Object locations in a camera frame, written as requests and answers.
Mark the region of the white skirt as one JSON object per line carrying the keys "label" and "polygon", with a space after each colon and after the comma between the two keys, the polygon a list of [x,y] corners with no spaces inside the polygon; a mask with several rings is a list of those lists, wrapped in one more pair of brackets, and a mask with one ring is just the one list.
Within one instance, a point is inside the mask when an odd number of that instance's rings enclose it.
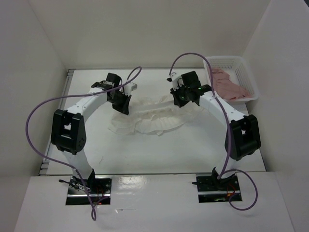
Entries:
{"label": "white skirt", "polygon": [[159,136],[192,121],[202,111],[202,107],[192,102],[181,108],[174,105],[170,94],[158,99],[139,98],[130,102],[128,115],[115,112],[108,129],[119,135],[141,133]]}

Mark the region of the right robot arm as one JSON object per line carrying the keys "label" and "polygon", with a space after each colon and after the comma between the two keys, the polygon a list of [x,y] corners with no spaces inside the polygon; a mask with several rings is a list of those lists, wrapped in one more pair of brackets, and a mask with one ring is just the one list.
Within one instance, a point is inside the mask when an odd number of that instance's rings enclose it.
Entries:
{"label": "right robot arm", "polygon": [[226,157],[212,171],[211,184],[217,190],[228,185],[228,179],[236,172],[236,164],[245,156],[252,155],[261,146],[258,120],[245,115],[223,100],[210,85],[202,85],[195,71],[178,75],[170,73],[170,93],[174,105],[184,107],[195,103],[211,113],[226,126]]}

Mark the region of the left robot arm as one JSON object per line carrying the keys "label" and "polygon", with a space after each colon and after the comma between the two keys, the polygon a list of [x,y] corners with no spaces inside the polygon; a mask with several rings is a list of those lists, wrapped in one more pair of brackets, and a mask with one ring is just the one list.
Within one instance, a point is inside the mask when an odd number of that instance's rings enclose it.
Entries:
{"label": "left robot arm", "polygon": [[110,102],[114,110],[129,114],[131,92],[137,84],[121,85],[120,76],[109,73],[106,80],[95,82],[88,96],[81,98],[66,110],[54,112],[51,143],[65,156],[72,166],[73,186],[85,193],[91,193],[98,187],[95,171],[88,163],[84,147],[86,144],[85,123],[90,116],[103,104]]}

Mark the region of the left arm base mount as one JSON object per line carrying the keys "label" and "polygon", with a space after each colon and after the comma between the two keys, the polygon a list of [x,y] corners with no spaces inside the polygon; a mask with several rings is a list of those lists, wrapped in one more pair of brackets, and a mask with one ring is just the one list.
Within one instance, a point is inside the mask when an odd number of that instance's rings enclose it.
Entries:
{"label": "left arm base mount", "polygon": [[[86,190],[80,181],[72,177],[69,182],[66,182],[68,192],[66,196],[66,205],[90,205]],[[109,205],[111,202],[111,178],[96,178],[94,188],[90,189],[87,186],[89,197],[94,205]]]}

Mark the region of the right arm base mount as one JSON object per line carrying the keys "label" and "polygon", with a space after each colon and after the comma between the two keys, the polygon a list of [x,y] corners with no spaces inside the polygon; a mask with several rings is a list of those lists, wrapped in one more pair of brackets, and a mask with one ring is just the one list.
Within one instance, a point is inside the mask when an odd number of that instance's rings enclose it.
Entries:
{"label": "right arm base mount", "polygon": [[199,203],[220,203],[229,202],[232,197],[232,202],[241,202],[242,196],[238,178],[233,175],[227,182],[215,186],[210,174],[196,176],[196,181],[192,182],[197,187],[197,195]]}

